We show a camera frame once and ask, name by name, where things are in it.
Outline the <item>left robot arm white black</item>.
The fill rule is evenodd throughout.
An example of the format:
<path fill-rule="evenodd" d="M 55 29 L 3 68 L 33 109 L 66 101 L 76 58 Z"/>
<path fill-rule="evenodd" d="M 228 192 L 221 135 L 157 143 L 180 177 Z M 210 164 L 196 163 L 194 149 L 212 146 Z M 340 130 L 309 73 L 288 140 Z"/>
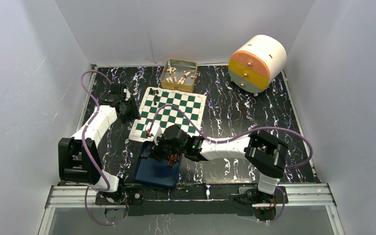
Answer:
<path fill-rule="evenodd" d="M 113 84 L 85 124 L 71 137 L 59 140 L 60 179 L 90 186 L 115 204 L 124 202 L 127 191 L 123 179 L 102 170 L 97 148 L 116 121 L 127 124 L 137 119 L 140 113 L 128 87 Z"/>

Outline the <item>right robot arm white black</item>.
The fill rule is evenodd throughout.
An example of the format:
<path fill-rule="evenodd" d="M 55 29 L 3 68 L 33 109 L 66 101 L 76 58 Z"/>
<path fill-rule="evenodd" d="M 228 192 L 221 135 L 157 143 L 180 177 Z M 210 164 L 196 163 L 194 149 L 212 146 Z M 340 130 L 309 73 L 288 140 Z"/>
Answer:
<path fill-rule="evenodd" d="M 185 157 L 193 162 L 216 159 L 248 160 L 258 171 L 256 189 L 240 192 L 234 199 L 242 204 L 271 203 L 276 187 L 284 175 L 288 158 L 288 145 L 265 131 L 255 131 L 239 138 L 205 138 L 191 136 L 178 125 L 161 129 L 149 123 L 146 136 L 152 137 L 148 144 L 148 157 L 167 161 L 172 167 Z"/>

